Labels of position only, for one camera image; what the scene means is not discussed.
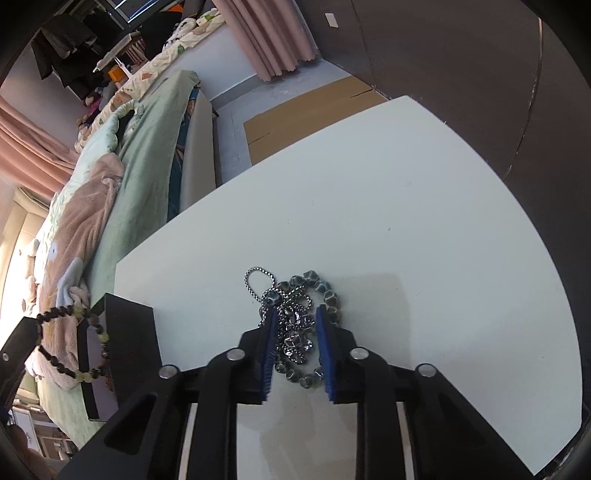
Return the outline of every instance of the wall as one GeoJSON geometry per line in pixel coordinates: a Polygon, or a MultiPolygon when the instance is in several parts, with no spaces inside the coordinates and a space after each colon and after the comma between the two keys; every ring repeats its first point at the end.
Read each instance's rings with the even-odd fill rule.
{"type": "Polygon", "coordinates": [[[82,101],[52,74],[41,80],[35,55],[25,48],[0,87],[0,95],[49,134],[71,147],[76,142],[76,120],[87,111],[82,101]]]}
{"type": "Polygon", "coordinates": [[[2,231],[12,208],[15,186],[7,179],[0,179],[0,244],[2,243],[2,231]]]}
{"type": "Polygon", "coordinates": [[[168,72],[176,70],[196,72],[209,100],[256,74],[227,25],[177,58],[168,72]]]}

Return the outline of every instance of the white tabletop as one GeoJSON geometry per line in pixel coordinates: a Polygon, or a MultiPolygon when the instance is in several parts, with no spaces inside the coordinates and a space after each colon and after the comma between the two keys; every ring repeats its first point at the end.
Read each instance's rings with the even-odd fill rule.
{"type": "MultiPolygon", "coordinates": [[[[258,323],[253,265],[316,270],[358,344],[433,363],[533,472],[577,432],[579,346],[554,264],[493,171],[410,98],[209,194],[119,263],[115,294],[154,308],[165,363],[199,367],[258,323]]],[[[239,406],[239,476],[352,479],[355,430],[354,406],[275,374],[267,403],[239,406]]]]}

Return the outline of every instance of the blue fabric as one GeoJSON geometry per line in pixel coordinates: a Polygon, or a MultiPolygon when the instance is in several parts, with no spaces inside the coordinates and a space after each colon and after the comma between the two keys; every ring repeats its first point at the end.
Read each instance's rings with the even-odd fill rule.
{"type": "Polygon", "coordinates": [[[168,222],[180,213],[184,149],[187,142],[189,123],[193,116],[193,111],[195,110],[195,100],[197,95],[199,95],[199,88],[195,87],[191,92],[191,95],[189,95],[187,109],[185,110],[183,120],[178,129],[177,146],[174,149],[173,165],[170,169],[170,181],[168,182],[168,222]]]}

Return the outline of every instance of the beaded bracelet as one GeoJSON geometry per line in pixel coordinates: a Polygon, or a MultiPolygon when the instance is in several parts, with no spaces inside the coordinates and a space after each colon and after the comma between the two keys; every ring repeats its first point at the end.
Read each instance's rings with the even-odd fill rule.
{"type": "Polygon", "coordinates": [[[90,325],[95,328],[96,333],[99,336],[100,341],[100,356],[104,360],[109,359],[108,354],[108,342],[109,342],[109,335],[105,332],[103,326],[99,323],[99,318],[94,313],[91,313],[89,309],[85,307],[74,307],[74,305],[68,305],[67,307],[52,307],[49,311],[45,313],[40,313],[36,317],[37,325],[39,327],[39,336],[37,337],[37,348],[39,352],[46,358],[46,360],[56,368],[56,370],[68,377],[72,377],[78,382],[92,382],[93,380],[99,377],[106,377],[109,376],[109,368],[106,365],[101,365],[99,368],[92,368],[88,372],[81,372],[77,371],[74,372],[62,364],[55,355],[50,354],[45,347],[41,344],[41,340],[43,339],[43,331],[41,330],[41,326],[45,322],[50,322],[59,317],[65,316],[73,316],[78,321],[81,320],[88,320],[90,325]]]}

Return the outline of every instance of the chain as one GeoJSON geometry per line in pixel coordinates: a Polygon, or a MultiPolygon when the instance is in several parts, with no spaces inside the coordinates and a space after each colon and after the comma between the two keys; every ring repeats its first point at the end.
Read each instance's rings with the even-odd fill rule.
{"type": "Polygon", "coordinates": [[[330,289],[327,281],[321,280],[318,274],[310,270],[303,275],[294,275],[288,281],[277,283],[275,276],[262,267],[252,267],[244,275],[244,284],[248,293],[259,303],[259,315],[261,321],[259,327],[265,322],[270,308],[277,309],[277,354],[275,370],[291,382],[299,382],[304,388],[310,388],[319,383],[324,373],[322,367],[317,367],[311,374],[303,374],[296,365],[307,362],[307,353],[314,347],[309,338],[315,333],[314,314],[312,309],[314,302],[306,293],[308,288],[324,295],[327,305],[329,320],[335,324],[340,319],[337,308],[337,295],[330,289]],[[261,296],[257,295],[249,283],[250,275],[259,271],[271,279],[271,287],[266,289],[261,296]]]}

